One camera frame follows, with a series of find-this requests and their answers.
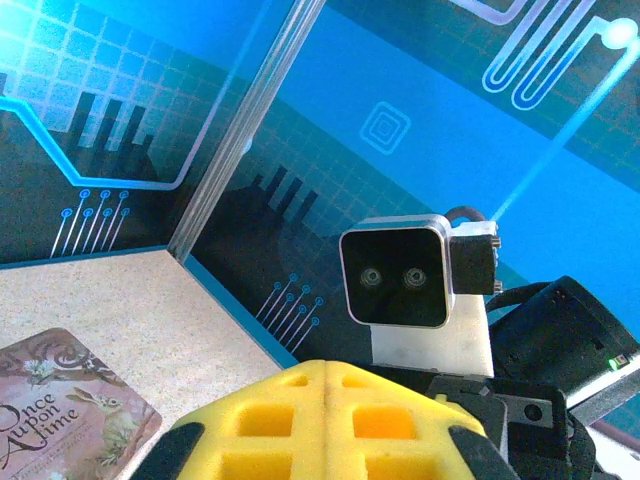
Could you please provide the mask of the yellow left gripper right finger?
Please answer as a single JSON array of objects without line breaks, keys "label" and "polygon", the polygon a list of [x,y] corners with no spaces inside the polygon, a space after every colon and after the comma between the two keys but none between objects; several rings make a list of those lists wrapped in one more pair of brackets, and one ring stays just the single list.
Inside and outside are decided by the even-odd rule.
[{"label": "yellow left gripper right finger", "polygon": [[516,479],[480,421],[352,365],[326,364],[327,479]]}]

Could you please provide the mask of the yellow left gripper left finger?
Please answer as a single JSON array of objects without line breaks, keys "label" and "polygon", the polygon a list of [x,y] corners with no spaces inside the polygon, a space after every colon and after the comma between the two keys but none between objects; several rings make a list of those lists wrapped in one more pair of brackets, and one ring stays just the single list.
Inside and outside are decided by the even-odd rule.
[{"label": "yellow left gripper left finger", "polygon": [[325,363],[283,370],[177,420],[134,479],[322,479]]}]

